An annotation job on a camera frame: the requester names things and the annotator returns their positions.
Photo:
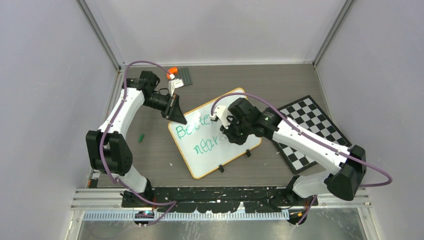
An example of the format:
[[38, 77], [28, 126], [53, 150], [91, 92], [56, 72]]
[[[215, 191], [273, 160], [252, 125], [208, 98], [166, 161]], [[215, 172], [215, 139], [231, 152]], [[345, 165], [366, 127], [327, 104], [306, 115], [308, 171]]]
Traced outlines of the yellow framed whiteboard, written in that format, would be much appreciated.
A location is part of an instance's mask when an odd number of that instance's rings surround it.
[[187, 124], [171, 121], [168, 130], [194, 179], [200, 179], [244, 155], [262, 143], [250, 135], [243, 145], [230, 143], [221, 133], [221, 123], [210, 119], [215, 100], [210, 100], [184, 114]]

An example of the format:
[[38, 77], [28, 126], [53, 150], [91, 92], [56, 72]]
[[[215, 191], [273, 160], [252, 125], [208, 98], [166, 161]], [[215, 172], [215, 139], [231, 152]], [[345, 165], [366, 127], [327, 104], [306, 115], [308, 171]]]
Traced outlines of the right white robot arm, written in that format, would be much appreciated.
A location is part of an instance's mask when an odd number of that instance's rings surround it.
[[291, 205], [326, 193], [352, 201], [366, 174], [366, 151], [361, 146], [349, 148], [330, 142], [285, 117], [273, 106], [260, 111], [245, 94], [228, 107], [213, 103], [209, 117], [221, 123], [220, 131], [232, 144], [243, 145], [250, 135], [266, 138], [299, 151], [325, 168], [323, 172], [296, 175], [290, 180], [285, 198]]

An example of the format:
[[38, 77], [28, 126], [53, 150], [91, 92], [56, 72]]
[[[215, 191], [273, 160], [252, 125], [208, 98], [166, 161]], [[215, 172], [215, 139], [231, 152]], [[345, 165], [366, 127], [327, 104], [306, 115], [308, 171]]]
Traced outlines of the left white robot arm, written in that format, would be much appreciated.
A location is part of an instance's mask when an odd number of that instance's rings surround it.
[[161, 116], [172, 122], [187, 124], [179, 104], [175, 88], [183, 85], [182, 79], [173, 78], [162, 94], [156, 87], [160, 78], [151, 71], [142, 71], [138, 78], [127, 78], [122, 85], [118, 102], [106, 121], [97, 129], [87, 132], [90, 166], [135, 191], [134, 200], [141, 207], [153, 202], [150, 181], [133, 166], [133, 154], [126, 142], [131, 122], [141, 106], [160, 111]]

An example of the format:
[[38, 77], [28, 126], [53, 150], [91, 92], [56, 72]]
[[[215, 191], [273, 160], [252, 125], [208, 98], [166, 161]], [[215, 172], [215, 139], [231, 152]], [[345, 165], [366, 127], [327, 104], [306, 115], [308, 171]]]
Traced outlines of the black white checkerboard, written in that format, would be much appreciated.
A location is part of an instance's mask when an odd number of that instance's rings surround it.
[[[352, 143], [347, 137], [345, 137], [330, 117], [309, 95], [279, 107], [278, 110], [287, 118], [294, 120], [301, 127], [334, 144], [346, 147], [352, 146]], [[295, 175], [317, 164], [311, 158], [288, 145], [275, 141], [273, 145]]]

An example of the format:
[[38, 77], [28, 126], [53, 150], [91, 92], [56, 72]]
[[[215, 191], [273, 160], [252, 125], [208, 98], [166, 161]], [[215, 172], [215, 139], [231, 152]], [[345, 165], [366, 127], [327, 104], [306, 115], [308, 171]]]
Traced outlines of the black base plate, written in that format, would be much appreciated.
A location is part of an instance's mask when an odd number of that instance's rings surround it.
[[234, 213], [242, 207], [246, 213], [277, 213], [292, 207], [305, 210], [312, 197], [298, 198], [288, 193], [284, 187], [277, 186], [237, 186], [237, 187], [155, 187], [141, 194], [147, 201], [125, 190], [122, 196], [123, 208], [150, 208], [164, 213]]

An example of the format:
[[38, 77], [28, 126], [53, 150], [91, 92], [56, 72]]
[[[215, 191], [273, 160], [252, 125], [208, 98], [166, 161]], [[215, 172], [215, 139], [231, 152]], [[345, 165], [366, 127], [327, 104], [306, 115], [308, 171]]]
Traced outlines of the orange curved block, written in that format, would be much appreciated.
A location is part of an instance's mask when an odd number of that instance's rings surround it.
[[178, 74], [179, 70], [177, 67], [171, 67], [168, 71], [167, 71], [167, 78], [169, 80], [173, 80], [175, 78], [175, 75]]

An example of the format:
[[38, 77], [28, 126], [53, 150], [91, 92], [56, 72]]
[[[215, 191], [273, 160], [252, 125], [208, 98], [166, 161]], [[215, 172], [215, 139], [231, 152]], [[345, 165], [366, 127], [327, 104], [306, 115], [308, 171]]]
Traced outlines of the grey studded baseplate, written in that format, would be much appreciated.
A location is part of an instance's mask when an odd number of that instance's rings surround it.
[[190, 86], [193, 84], [192, 76], [188, 67], [177, 68], [175, 76], [182, 80], [184, 86]]

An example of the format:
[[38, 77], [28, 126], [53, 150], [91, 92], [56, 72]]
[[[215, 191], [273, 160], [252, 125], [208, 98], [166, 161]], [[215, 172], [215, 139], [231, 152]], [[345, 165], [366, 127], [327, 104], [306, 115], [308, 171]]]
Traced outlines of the green marker cap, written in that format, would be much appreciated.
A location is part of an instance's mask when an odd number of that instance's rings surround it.
[[139, 138], [138, 138], [138, 142], [141, 143], [144, 139], [145, 135], [142, 133]]

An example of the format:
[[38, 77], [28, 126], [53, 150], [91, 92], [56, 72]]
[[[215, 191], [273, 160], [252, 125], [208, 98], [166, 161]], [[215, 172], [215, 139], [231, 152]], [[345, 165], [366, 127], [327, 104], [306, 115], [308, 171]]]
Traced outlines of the aluminium rail frame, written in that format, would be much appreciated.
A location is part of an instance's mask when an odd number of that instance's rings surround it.
[[[189, 67], [190, 70], [194, 70], [194, 76], [198, 77], [196, 80], [197, 84], [200, 86], [188, 87], [189, 93], [193, 91], [193, 95], [186, 94], [186, 99], [195, 100], [199, 98], [200, 100], [205, 100], [205, 96], [217, 95], [223, 93], [224, 90], [233, 91], [242, 91], [243, 86], [248, 87], [248, 90], [252, 90], [253, 83], [248, 83], [248, 80], [245, 74], [230, 74], [230, 70], [235, 68], [235, 66], [205, 66], [205, 67]], [[206, 70], [223, 70], [223, 74], [219, 74], [217, 77], [211, 76], [200, 76], [200, 73], [211, 73]], [[141, 113], [135, 114], [135, 122], [141, 119], [147, 119], [148, 117], [141, 117]], [[153, 220], [158, 219], [163, 216], [164, 213], [153, 210], [154, 217], [136, 217], [139, 211], [152, 211], [151, 208], [147, 207], [122, 207], [122, 196], [121, 193], [126, 191], [125, 188], [82, 188], [77, 189], [74, 196], [74, 200], [71, 205], [71, 210], [75, 211], [85, 211], [84, 218], [90, 221], [144, 221], [144, 222], [153, 222]], [[312, 209], [336, 209], [336, 208], [372, 208], [371, 202], [369, 201], [368, 195], [366, 194], [365, 189], [360, 189], [358, 194], [352, 201], [345, 201], [335, 197], [330, 193], [322, 194], [317, 197], [315, 203], [311, 206]], [[283, 209], [279, 212], [273, 213], [246, 213], [243, 207], [239, 207], [235, 212], [230, 213], [212, 213], [208, 211], [206, 213], [200, 213], [195, 211], [193, 213], [179, 213], [171, 212], [167, 213], [162, 221], [233, 221], [233, 220], [279, 220], [286, 219], [292, 215], [289, 211], [299, 210], [304, 212], [299, 207], [291, 207], [289, 209]]]

